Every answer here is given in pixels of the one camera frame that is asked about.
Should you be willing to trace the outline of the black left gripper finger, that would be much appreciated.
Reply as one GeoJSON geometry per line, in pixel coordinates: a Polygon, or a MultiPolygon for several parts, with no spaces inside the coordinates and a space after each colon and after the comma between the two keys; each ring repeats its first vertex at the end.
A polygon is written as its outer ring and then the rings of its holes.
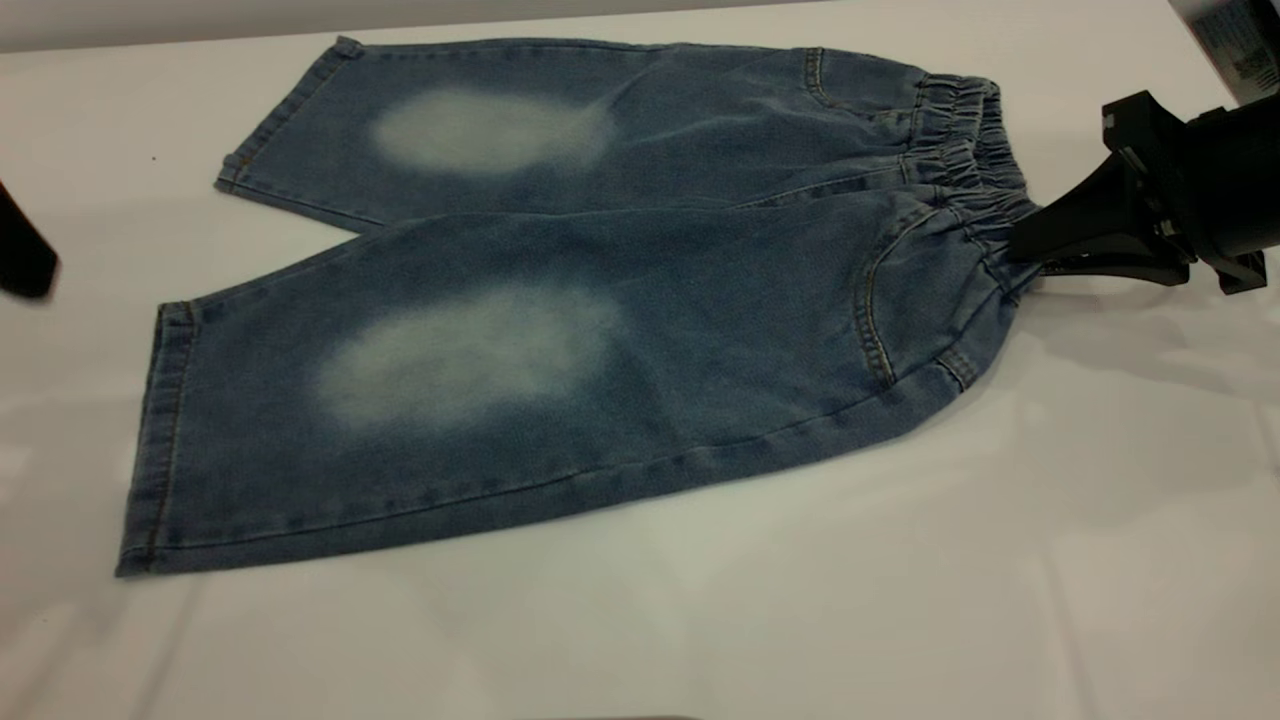
{"type": "Polygon", "coordinates": [[[1,288],[42,301],[55,286],[59,256],[1,183],[1,288]]]}

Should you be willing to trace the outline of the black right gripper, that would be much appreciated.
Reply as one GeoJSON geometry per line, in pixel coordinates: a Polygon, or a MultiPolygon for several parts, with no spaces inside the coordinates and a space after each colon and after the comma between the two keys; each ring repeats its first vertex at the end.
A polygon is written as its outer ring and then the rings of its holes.
{"type": "Polygon", "coordinates": [[[1277,246],[1279,97],[1180,120],[1147,92],[1103,106],[1106,160],[1020,219],[1010,258],[1041,274],[1185,284],[1203,263],[1225,295],[1267,284],[1277,246]]]}

